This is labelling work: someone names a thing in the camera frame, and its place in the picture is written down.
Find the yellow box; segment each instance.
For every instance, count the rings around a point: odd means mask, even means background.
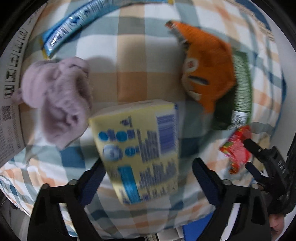
[[[178,189],[177,110],[152,100],[109,107],[90,118],[94,140],[122,203],[133,204]]]

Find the white paper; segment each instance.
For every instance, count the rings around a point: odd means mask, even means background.
[[[19,107],[11,96],[19,88],[22,60],[40,7],[18,30],[0,57],[0,167],[24,149]]]

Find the person's skin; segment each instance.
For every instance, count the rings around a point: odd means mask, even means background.
[[[271,228],[271,240],[274,241],[284,230],[284,215],[283,214],[269,215],[269,225]]]

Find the blue tube package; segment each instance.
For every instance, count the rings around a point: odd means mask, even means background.
[[[173,4],[173,0],[92,0],[63,18],[42,35],[43,50],[50,58],[70,35],[95,19],[123,6],[151,2]]]

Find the red candy wrapper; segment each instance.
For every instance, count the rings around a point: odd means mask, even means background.
[[[238,128],[227,142],[220,147],[226,156],[230,158],[231,168],[230,174],[236,174],[240,168],[243,167],[251,157],[251,153],[244,148],[243,141],[251,138],[251,130],[249,126],[243,126]]]

